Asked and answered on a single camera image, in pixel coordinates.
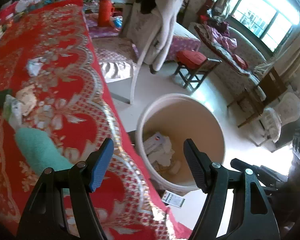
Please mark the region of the teal cloth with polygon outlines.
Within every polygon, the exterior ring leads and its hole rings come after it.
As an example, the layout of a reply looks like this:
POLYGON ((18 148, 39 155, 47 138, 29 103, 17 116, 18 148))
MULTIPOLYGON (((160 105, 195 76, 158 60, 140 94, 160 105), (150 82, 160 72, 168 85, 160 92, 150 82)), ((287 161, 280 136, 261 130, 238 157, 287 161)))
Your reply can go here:
POLYGON ((36 175, 50 167, 55 171, 72 168, 45 131, 36 128, 19 128, 14 135, 16 145, 36 175))

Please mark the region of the green white plastic wrapper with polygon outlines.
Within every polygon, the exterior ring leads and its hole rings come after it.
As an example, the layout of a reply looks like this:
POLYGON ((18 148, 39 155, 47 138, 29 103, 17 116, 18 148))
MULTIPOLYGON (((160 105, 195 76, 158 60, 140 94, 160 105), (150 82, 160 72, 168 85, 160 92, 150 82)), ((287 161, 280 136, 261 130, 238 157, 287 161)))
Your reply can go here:
POLYGON ((23 103, 15 97, 6 95, 2 116, 14 131, 21 128, 23 123, 22 105, 23 103))

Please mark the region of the beige paper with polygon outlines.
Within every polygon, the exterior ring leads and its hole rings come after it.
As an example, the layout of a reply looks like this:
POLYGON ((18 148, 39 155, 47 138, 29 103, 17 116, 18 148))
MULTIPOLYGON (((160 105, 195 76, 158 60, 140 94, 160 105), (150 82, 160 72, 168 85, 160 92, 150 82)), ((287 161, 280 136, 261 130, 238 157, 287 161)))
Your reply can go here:
POLYGON ((19 90, 15 94, 15 97, 22 103, 21 113, 23 116, 28 116, 37 104, 34 89, 35 85, 30 85, 19 90))

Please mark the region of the dark green packet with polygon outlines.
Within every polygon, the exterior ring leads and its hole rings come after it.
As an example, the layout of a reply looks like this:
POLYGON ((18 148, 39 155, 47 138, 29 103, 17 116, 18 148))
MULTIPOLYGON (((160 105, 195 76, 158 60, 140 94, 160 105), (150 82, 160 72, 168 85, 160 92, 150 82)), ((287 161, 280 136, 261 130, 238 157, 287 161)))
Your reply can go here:
POLYGON ((0 109, 4 105, 6 95, 12 95, 12 89, 5 89, 0 91, 0 109))

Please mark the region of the white tissue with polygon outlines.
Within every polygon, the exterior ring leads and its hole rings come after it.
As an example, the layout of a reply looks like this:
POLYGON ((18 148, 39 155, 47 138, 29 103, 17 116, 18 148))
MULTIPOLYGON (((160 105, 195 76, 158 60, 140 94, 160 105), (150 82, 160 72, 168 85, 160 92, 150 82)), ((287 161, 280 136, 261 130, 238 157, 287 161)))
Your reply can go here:
POLYGON ((30 59, 27 61, 26 69, 30 77, 37 76, 42 68, 42 66, 46 63, 47 58, 45 57, 37 57, 34 59, 30 59))

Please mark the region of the trash in bucket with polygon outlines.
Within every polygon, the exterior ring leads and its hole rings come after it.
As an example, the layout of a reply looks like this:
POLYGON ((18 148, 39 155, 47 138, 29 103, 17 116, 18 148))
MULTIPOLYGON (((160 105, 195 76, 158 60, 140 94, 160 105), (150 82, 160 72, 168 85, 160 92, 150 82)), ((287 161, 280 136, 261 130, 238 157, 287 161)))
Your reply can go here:
POLYGON ((176 158, 175 150, 168 136, 154 133, 143 142, 143 148, 152 167, 160 174, 176 175, 181 168, 181 161, 176 158))

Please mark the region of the white ornate chair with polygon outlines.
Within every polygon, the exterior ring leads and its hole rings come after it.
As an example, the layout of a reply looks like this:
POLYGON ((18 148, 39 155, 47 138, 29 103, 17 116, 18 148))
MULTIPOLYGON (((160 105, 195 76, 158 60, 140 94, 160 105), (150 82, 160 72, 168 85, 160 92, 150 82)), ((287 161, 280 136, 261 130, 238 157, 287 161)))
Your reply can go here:
POLYGON ((274 107, 267 107, 258 118, 265 130, 265 137, 261 143, 252 142, 260 147, 268 141, 276 143, 281 135, 282 127, 300 118, 300 99, 291 92, 286 93, 282 100, 274 107))

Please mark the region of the small box on floor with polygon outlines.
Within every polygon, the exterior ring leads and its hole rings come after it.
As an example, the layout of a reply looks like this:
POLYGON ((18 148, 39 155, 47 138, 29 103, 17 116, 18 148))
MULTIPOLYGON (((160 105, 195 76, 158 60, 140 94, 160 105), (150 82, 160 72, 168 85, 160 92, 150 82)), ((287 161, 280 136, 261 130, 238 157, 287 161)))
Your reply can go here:
POLYGON ((166 205, 171 205, 171 206, 174 206, 174 207, 181 208, 184 201, 185 201, 185 198, 178 195, 178 194, 175 194, 171 191, 165 190, 163 195, 162 195, 161 200, 166 205))

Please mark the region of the wooden chair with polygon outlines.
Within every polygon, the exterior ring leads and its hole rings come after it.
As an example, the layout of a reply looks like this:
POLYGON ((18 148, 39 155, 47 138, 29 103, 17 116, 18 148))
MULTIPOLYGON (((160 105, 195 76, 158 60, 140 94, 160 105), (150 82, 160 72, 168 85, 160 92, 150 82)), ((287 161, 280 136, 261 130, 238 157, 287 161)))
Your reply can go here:
POLYGON ((266 106, 277 100, 286 90, 287 87, 285 83, 273 67, 267 71, 266 75, 257 85, 254 85, 250 89, 245 88, 241 94, 227 105, 227 107, 230 107, 234 103, 239 105, 243 101, 249 102, 253 109, 253 113, 237 126, 238 128, 241 128, 259 118, 266 106))

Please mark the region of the floral sofa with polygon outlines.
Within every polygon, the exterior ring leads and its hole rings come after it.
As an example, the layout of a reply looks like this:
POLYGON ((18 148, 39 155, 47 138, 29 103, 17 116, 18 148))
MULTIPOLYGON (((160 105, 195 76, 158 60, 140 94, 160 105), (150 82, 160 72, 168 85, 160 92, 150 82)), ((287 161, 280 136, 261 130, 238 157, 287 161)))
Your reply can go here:
POLYGON ((192 22, 189 30, 201 40, 199 51, 206 57, 221 60, 214 73, 222 81, 232 96, 238 96, 243 90, 258 84, 260 75, 254 73, 254 68, 266 59, 261 52, 236 29, 229 27, 228 44, 237 42, 236 48, 225 48, 211 36, 207 24, 192 22))

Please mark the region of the small stool red cushion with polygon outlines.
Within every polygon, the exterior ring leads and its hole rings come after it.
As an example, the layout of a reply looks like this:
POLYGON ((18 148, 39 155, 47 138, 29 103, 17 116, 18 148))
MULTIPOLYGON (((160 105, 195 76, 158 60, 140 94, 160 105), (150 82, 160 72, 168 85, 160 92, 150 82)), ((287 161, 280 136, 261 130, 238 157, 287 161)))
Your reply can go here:
POLYGON ((175 60, 178 66, 174 75, 179 74, 184 81, 183 88, 190 87, 193 92, 222 63, 221 60, 208 58, 202 53, 193 50, 178 51, 175 60))

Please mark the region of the white chair with cushion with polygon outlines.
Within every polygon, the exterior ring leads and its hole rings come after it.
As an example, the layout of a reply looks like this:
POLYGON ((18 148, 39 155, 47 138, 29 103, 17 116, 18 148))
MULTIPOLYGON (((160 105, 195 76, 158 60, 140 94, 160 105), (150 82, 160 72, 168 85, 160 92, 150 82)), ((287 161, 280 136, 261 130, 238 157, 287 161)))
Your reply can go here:
POLYGON ((142 5, 139 0, 127 0, 119 35, 92 39, 94 52, 106 83, 131 79, 128 99, 117 94, 112 95, 115 99, 128 104, 134 102, 140 68, 158 32, 155 26, 156 15, 151 12, 143 14, 142 5))

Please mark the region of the window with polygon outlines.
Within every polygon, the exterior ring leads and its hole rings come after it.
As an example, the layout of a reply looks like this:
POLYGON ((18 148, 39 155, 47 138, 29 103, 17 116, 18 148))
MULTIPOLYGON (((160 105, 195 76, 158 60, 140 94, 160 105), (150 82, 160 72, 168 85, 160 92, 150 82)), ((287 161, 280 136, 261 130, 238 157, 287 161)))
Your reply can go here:
POLYGON ((275 52, 300 23, 300 12, 287 0, 231 0, 231 17, 275 52))

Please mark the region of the red thermos flask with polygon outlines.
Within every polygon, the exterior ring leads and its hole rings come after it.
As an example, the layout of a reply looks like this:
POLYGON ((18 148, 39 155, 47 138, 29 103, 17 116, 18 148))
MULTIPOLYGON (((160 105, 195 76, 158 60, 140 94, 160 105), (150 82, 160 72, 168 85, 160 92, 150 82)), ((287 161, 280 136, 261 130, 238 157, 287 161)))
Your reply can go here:
POLYGON ((114 6, 111 0, 100 0, 97 25, 98 27, 108 27, 110 18, 113 15, 114 6))

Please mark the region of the beige coat on chair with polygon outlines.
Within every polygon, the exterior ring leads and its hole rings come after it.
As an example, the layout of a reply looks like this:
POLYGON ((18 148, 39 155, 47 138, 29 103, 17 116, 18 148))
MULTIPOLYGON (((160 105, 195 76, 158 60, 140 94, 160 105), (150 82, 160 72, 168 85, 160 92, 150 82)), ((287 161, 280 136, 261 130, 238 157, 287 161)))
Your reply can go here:
POLYGON ((144 63, 149 65, 152 74, 157 73, 164 64, 172 43, 174 25, 183 0, 139 0, 143 3, 143 14, 156 15, 155 26, 158 32, 147 51, 144 63))

